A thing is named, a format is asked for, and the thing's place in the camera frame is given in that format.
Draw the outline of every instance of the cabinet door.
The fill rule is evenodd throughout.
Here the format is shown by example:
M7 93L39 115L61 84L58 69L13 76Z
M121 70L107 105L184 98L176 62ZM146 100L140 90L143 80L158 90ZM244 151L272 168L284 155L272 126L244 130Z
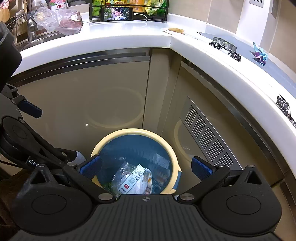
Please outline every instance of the cabinet door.
M174 149L182 169L178 194L199 182L191 171L192 157L196 155L207 160L180 119L188 97L213 125L242 168L248 164L256 165L270 184L280 179L259 146L233 114L196 77L181 67L162 133L162 137Z
M149 61L74 70L20 86L19 94L43 110L24 120L54 147L86 158L106 135L142 128Z

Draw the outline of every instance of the trash can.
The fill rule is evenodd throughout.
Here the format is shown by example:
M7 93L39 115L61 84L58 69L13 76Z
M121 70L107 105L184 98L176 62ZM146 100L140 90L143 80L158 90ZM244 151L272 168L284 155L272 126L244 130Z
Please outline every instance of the trash can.
M157 134L142 129L123 129L104 137L94 148L102 168L92 181L104 186L111 182L123 162L141 165L152 172L152 194L172 194L176 191L181 168L172 147Z

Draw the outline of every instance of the faucet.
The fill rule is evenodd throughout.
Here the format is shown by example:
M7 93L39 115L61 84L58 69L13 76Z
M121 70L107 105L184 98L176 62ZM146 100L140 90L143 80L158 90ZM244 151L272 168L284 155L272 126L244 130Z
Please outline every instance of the faucet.
M38 30L37 26L38 24L34 20L34 18L31 16L32 12L32 0L27 1L27 7L28 7L28 21L27 21L27 34L28 34L28 41L29 43L33 40L37 39L36 31Z
M37 30L38 30L37 23L34 20L34 18L32 16L30 16L27 21L27 33L28 33L29 43L32 42L33 40L37 39L37 34L36 34Z

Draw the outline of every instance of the metal screw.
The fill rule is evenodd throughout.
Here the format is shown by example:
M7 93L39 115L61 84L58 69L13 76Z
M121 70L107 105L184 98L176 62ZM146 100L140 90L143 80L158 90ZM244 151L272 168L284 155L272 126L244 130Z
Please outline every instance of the metal screw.
M148 201L151 200L151 198L149 198L149 197L143 197L142 200L143 200L144 202L148 202Z
M191 193L183 193L183 194L180 195L180 198L183 201L191 201L191 200L194 199L194 196Z
M76 164L75 163L72 163L72 162L68 162L67 165L70 166L70 167L76 166Z
M102 201L109 201L113 198L113 195L110 193L102 193L99 195L99 199Z

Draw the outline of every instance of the kitchen counter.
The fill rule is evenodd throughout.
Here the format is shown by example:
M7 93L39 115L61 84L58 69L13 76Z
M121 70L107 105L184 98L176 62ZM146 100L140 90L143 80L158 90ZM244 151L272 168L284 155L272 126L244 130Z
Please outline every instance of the kitchen counter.
M88 14L83 14L88 21ZM124 48L171 48L224 87L262 126L296 176L296 129L276 105L279 95L290 103L296 118L296 100L272 76L245 57L238 62L213 48L210 39L194 39L160 29L175 27L203 32L205 23L170 15L167 23L84 23L79 34L33 46L21 52L14 75L52 61L98 51Z
M214 34L208 34L208 33L200 33L200 34L202 34L203 36L209 39L213 39L213 37L215 36ZM252 52L254 52L253 47L236 39L235 37L229 34L219 34L219 37L235 45L237 47L236 52L239 55L244 56L246 59L250 60L251 62L255 63L257 66L259 66L261 69L263 69L266 73L268 73L271 77L273 77L277 82L279 82L286 90L288 90L294 98L296 98L296 83L293 80L291 80L291 78L284 71L282 71L274 62L268 59L266 62L266 65L263 66L258 63L257 59L252 54Z

